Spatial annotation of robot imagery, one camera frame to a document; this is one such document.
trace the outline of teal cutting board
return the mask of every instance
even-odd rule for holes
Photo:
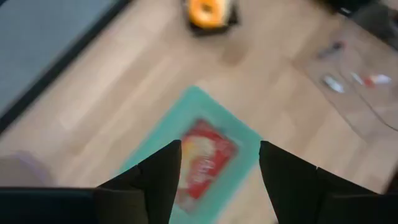
[[[261,136],[247,127],[197,86],[188,88],[160,120],[155,129],[124,163],[121,172],[149,157],[174,139],[180,139],[198,119],[203,118],[238,147],[238,154],[223,168],[195,209],[186,213],[174,205],[171,224],[214,223],[240,183],[258,162]]]

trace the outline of laminate floor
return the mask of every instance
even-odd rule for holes
[[[179,1],[136,0],[0,140],[0,155],[26,152],[54,184],[96,186],[173,105],[198,85],[262,137],[380,192],[398,159],[390,142],[368,144],[295,66],[335,16],[308,0],[240,1],[242,25],[196,39]],[[271,223],[255,166],[219,223]]]

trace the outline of white object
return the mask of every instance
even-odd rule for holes
[[[323,77],[323,82],[325,82],[326,85],[328,85],[329,88],[332,90],[338,92],[338,93],[344,93],[344,88],[343,85],[340,84],[335,78],[333,78],[330,75],[326,75]]]
[[[357,73],[351,72],[351,76],[357,81],[359,84],[364,85],[364,82],[361,77]]]
[[[386,84],[391,82],[391,78],[383,74],[372,75],[370,79],[374,84]]]
[[[344,8],[344,7],[340,8],[340,9],[341,9],[343,12],[347,13],[347,14],[350,14],[350,13],[351,13],[350,10],[348,10],[348,9],[346,9],[346,8]]]

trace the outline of red package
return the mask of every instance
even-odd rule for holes
[[[236,146],[203,119],[182,138],[182,164],[176,203],[189,212],[221,170],[236,155]]]

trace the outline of gray wall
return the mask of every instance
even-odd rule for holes
[[[0,6],[0,114],[114,3],[8,0]]]

